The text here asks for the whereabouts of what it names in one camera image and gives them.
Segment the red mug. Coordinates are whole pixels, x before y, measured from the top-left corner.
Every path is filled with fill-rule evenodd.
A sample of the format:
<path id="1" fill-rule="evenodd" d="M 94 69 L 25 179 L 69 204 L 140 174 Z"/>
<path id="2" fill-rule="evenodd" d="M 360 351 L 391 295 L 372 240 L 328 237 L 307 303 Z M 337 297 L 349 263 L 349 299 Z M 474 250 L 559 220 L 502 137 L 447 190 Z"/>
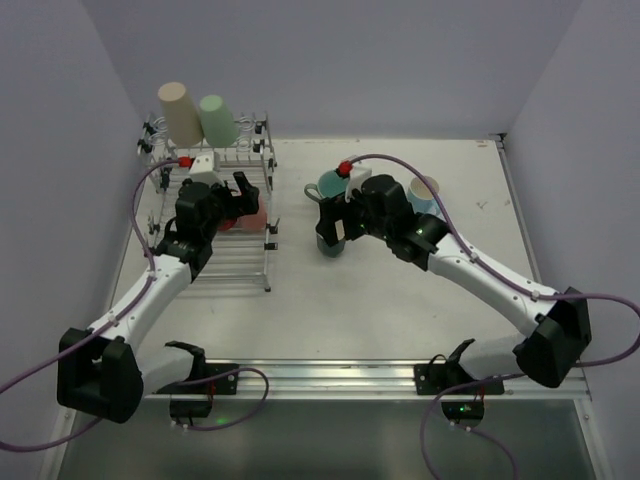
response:
<path id="1" fill-rule="evenodd" d="M 225 219 L 218 226 L 218 231 L 225 232 L 225 231 L 231 230 L 236 226 L 237 223 L 238 223 L 238 218 Z"/>

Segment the dark green mug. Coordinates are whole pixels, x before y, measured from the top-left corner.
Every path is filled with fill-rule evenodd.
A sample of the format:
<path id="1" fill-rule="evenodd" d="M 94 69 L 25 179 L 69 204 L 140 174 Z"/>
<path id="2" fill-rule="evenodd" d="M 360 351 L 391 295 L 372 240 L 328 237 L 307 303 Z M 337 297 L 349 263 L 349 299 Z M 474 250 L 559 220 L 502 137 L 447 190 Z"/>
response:
<path id="1" fill-rule="evenodd" d="M 319 252 L 326 258 L 335 259 L 342 255 L 346 245 L 343 235 L 338 235 L 335 239 L 316 234 L 316 246 Z"/>

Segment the pink tumbler cup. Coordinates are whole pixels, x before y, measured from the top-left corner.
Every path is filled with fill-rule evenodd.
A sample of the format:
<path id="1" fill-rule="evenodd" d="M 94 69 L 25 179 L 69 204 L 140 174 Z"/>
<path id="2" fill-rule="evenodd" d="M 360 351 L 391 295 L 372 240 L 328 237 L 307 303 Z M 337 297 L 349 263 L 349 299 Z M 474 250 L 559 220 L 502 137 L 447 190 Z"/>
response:
<path id="1" fill-rule="evenodd" d="M 238 219 L 240 228 L 247 232 L 260 232 L 265 229 L 268 213 L 262 197 L 258 198 L 258 210 L 254 214 L 245 215 Z"/>

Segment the sage green mug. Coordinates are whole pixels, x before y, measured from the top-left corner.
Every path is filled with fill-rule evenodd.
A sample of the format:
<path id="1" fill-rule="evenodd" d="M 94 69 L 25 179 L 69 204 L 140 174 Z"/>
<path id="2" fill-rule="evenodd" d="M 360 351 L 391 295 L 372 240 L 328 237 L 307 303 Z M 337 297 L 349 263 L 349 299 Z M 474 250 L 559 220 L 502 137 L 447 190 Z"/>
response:
<path id="1" fill-rule="evenodd" d="M 346 191 L 348 179 L 341 177 L 335 170 L 323 173 L 316 183 L 303 187 L 304 195 L 310 200 L 320 203 L 326 198 L 333 198 Z"/>

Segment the light blue patterned cup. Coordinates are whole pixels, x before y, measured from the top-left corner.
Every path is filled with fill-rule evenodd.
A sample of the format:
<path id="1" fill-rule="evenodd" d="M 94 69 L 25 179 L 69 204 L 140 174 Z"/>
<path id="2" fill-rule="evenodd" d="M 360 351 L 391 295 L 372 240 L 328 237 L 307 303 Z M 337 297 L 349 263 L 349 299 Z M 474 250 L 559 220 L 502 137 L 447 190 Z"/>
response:
<path id="1" fill-rule="evenodd" d="M 419 214 L 440 215 L 440 208 L 431 190 L 418 177 L 414 177 L 407 186 L 406 196 L 413 211 Z"/>

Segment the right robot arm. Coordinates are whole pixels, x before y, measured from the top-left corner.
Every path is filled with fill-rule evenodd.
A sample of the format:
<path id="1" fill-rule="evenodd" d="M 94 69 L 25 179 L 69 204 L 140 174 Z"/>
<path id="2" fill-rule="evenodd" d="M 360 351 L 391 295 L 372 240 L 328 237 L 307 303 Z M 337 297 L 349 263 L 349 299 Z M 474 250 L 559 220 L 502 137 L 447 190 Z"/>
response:
<path id="1" fill-rule="evenodd" d="M 558 299 L 555 290 L 466 245 L 445 221 L 415 212 L 389 175 L 321 200 L 315 230 L 329 247 L 365 235 L 377 238 L 398 259 L 457 284 L 513 325 L 513 335 L 463 341 L 437 376 L 444 388 L 507 374 L 556 388 L 591 341 L 588 308 L 577 290 Z"/>

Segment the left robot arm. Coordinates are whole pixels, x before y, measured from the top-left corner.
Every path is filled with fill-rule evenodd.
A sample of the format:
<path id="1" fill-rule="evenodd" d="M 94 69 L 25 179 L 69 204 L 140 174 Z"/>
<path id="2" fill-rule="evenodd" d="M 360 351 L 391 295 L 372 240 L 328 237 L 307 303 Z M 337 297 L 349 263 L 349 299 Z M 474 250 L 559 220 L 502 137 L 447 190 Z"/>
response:
<path id="1" fill-rule="evenodd" d="M 170 341 L 144 360 L 137 352 L 166 308 L 207 265 L 220 227 L 258 211 L 258 187 L 241 171 L 233 178 L 234 187 L 194 176 L 184 180 L 163 238 L 145 252 L 146 272 L 89 327 L 71 328 L 61 337 L 60 405 L 122 424 L 145 396 L 170 385 L 204 383 L 206 360 L 200 347 Z"/>

